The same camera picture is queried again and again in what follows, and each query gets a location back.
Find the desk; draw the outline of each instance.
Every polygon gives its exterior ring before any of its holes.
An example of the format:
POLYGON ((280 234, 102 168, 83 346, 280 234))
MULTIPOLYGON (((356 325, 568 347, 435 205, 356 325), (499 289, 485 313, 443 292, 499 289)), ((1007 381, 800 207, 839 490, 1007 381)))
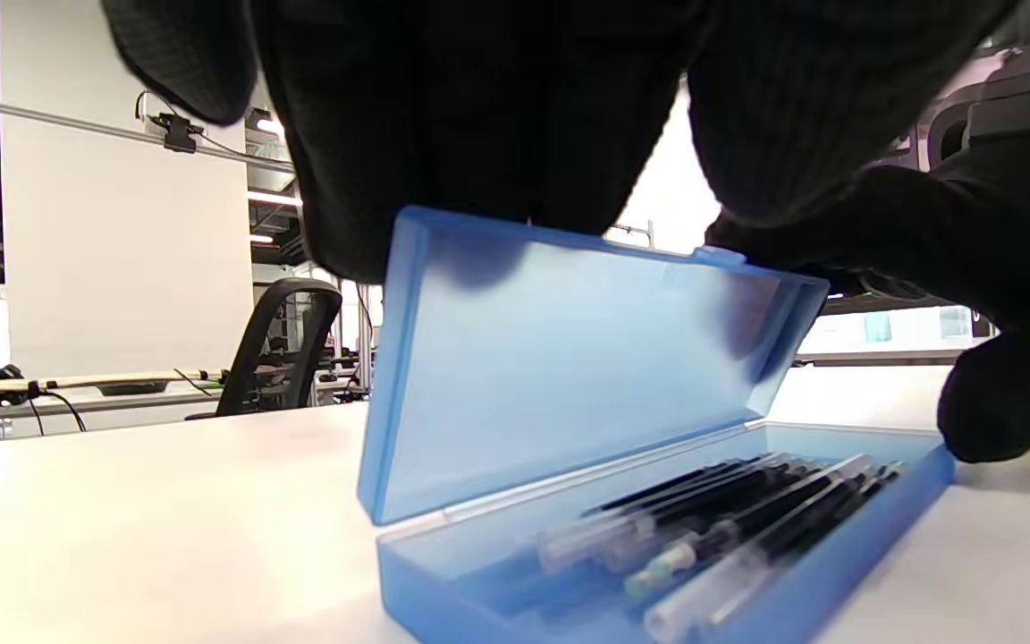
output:
MULTIPOLYGON (((772 416, 931 428, 946 374, 793 370, 772 416)), ((365 412, 0 443, 0 643, 412 644, 355 502, 365 412)), ((1030 456, 961 477, 821 644, 1030 641, 1030 456)))
POLYGON ((919 367, 956 364, 967 349, 929 348, 917 350, 846 350, 836 353, 798 353, 796 360, 817 367, 919 367))

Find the metal rail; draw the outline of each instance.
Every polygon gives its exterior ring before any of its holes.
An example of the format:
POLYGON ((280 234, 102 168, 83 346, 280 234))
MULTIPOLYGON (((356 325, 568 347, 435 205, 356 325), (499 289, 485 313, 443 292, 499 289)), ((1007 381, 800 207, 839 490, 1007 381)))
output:
POLYGON ((360 335, 355 341, 355 350, 359 351, 360 388, 372 388, 372 310, 369 309, 369 285, 356 284, 356 297, 359 298, 360 335))
POLYGON ((948 366, 956 364, 956 359, 968 348, 970 347, 798 353, 794 364, 813 364, 815 367, 916 367, 927 364, 948 366))
MULTIPOLYGON (((127 139, 127 141, 138 141, 140 143, 152 143, 154 145, 161 145, 161 137, 147 134, 144 132, 135 132, 133 130, 123 130, 119 127, 102 126, 98 123, 91 123, 89 121, 81 121, 81 118, 71 118, 65 115, 52 114, 48 112, 41 112, 38 110, 29 109, 29 107, 20 107, 16 105, 9 105, 9 103, 4 103, 0 101, 0 114, 5 115, 15 115, 20 118, 29 118, 30 121, 36 121, 39 123, 48 123, 50 126, 62 126, 62 127, 72 127, 74 130, 81 130, 82 132, 93 132, 94 134, 104 134, 106 136, 114 136, 117 139, 127 139)), ((275 170, 277 172, 287 172, 295 173, 294 164, 288 162, 281 162, 281 160, 267 160, 263 158, 254 158, 252 155, 245 155, 241 152, 230 152, 229 150, 221 150, 219 147, 208 147, 204 145, 198 145, 197 154, 211 156, 211 158, 217 158, 222 160, 234 160, 234 162, 244 163, 252 167, 262 168, 262 170, 275 170)))
POLYGON ((633 226, 626 226, 625 224, 612 224, 611 228, 617 228, 619 231, 625 231, 626 233, 642 233, 647 236, 647 247, 654 247, 654 221, 647 219, 646 228, 634 228, 633 226))

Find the cable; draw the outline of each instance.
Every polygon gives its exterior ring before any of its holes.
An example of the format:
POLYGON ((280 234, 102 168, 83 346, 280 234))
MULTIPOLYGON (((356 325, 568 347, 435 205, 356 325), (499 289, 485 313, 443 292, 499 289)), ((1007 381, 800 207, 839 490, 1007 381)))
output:
POLYGON ((364 296, 360 295, 360 289, 359 289, 358 284, 356 284, 356 286, 355 286, 355 298, 356 298, 357 301, 359 301, 360 308, 364 309, 364 318, 368 319, 368 321, 369 321, 369 334, 371 334, 372 330, 373 330, 373 327, 372 327, 372 314, 369 313, 369 307, 368 307, 368 305, 364 304, 364 296))
POLYGON ((198 386, 198 383, 194 382, 193 378, 190 378, 190 376, 187 376, 187 375, 184 375, 184 374, 182 374, 182 372, 180 372, 180 370, 174 370, 174 371, 176 371, 176 372, 177 372, 177 375, 179 375, 179 376, 182 376, 182 378, 185 378, 185 382, 187 382, 187 383, 191 383, 191 384, 193 384, 193 387, 194 387, 195 389, 197 389, 197 391, 199 391, 199 392, 201 392, 201 393, 204 393, 204 395, 205 395, 205 396, 208 396, 209 398, 215 398, 215 397, 214 397, 214 396, 212 395, 212 393, 209 393, 209 392, 207 392, 207 391, 204 391, 204 388, 201 388, 201 386, 198 386))
POLYGON ((138 98, 134 99, 134 117, 137 118, 138 121, 142 118, 142 98, 145 97, 154 97, 159 101, 165 103, 165 106, 169 111, 171 111, 176 115, 180 115, 179 113, 177 113, 177 110, 175 110, 172 105, 169 105, 169 101, 166 101, 166 99, 162 98, 160 94, 158 94, 152 90, 143 90, 142 93, 138 95, 138 98))
POLYGON ((348 391, 348 387, 352 386, 352 380, 355 380, 355 376, 358 376, 359 372, 360 372, 359 368, 355 368, 355 370, 352 370, 352 375, 348 376, 348 381, 344 383, 344 391, 348 391))
POLYGON ((78 432, 85 432, 85 423, 83 423, 82 417, 78 415, 78 411, 77 409, 74 409, 73 403, 70 403, 69 400, 66 400, 65 396, 60 395, 60 393, 54 393, 52 391, 41 392, 39 396, 48 396, 50 398, 56 398, 58 400, 61 400, 62 404, 65 404, 66 407, 70 408, 70 413, 73 413, 74 421, 77 421, 78 423, 78 432))
MULTIPOLYGON (((142 118, 142 98, 145 97, 154 97, 156 99, 161 101, 161 103, 164 103, 166 108, 169 111, 171 111, 174 115, 180 115, 180 112, 176 110, 176 107, 173 106, 173 103, 167 101, 166 98, 161 97, 160 94, 158 94, 152 90, 142 90, 142 92, 138 94, 138 98, 136 98, 134 101, 134 117, 137 118, 138 121, 142 118)), ((163 130, 169 130, 169 127, 164 126, 164 124, 161 124, 158 118, 150 117, 150 121, 153 122, 156 126, 163 128, 163 130)), ((240 158, 242 158, 243 160, 271 160, 266 158, 259 158, 259 156, 256 155, 250 155, 248 152, 243 152, 241 150, 235 150, 233 149, 233 147, 230 147, 229 145, 225 145, 216 141, 213 141, 213 139, 210 139, 209 136, 205 134, 204 128, 201 128, 199 126, 188 126, 188 133, 200 136, 202 139, 205 139, 209 143, 212 143, 213 145, 220 147, 221 150, 240 156, 240 158)))
POLYGON ((37 407, 34 407, 34 400, 26 399, 26 403, 30 404, 30 410, 34 412, 34 419, 37 420, 37 435, 40 437, 44 437, 45 428, 42 427, 42 417, 37 414, 37 407))
POLYGON ((258 158, 258 156, 249 155, 247 152, 242 152, 241 150, 235 150, 233 149, 233 147, 230 147, 229 145, 221 145, 221 143, 217 143, 216 141, 213 141, 213 139, 208 138, 208 135, 206 135, 204 132, 198 132, 197 135, 200 136, 202 139, 205 139, 209 143, 213 143, 213 145, 220 147, 221 150, 225 150, 227 152, 233 152, 234 155, 242 156, 242 158, 250 158, 254 160, 265 159, 265 158, 258 158))

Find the chair backrest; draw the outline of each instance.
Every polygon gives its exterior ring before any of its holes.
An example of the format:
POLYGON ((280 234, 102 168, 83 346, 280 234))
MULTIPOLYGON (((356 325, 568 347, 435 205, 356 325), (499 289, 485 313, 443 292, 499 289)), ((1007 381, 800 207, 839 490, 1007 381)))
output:
POLYGON ((341 302, 327 281, 274 281, 248 318, 216 415, 306 407, 341 302))

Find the finger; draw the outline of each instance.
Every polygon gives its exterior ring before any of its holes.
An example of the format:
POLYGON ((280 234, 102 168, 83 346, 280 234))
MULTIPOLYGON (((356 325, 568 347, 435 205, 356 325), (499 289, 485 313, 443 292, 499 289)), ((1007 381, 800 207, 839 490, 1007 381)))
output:
POLYGON ((244 0, 103 0, 123 61, 148 89, 217 126, 240 121, 256 82, 244 0))
POLYGON ((560 3, 536 223, 600 234, 650 158, 710 0, 560 3))
POLYGON ((546 0, 419 5, 417 109, 430 205, 531 219, 543 208, 554 9, 546 0))
POLYGON ((383 281, 397 212, 428 199, 411 8, 253 2, 269 94, 302 189, 304 241, 318 264, 350 280, 383 281))
POLYGON ((751 261, 884 274, 1008 329, 1030 306, 1030 139, 985 143, 922 173, 862 171, 821 213, 771 231, 723 223, 751 261))
POLYGON ((940 393, 937 425, 953 455, 969 464, 1030 450, 1030 326, 957 360, 940 393))
POLYGON ((796 219, 906 131, 1016 3, 720 3, 689 77, 713 192, 749 225, 796 219))
MULTIPOLYGON (((814 219, 812 225, 822 225, 824 219, 814 219)), ((789 243, 789 230, 786 228, 752 228, 733 219, 731 212, 722 209, 718 219, 707 228, 708 246, 728 248, 745 257, 752 264, 765 268, 789 270, 797 266, 789 243)))

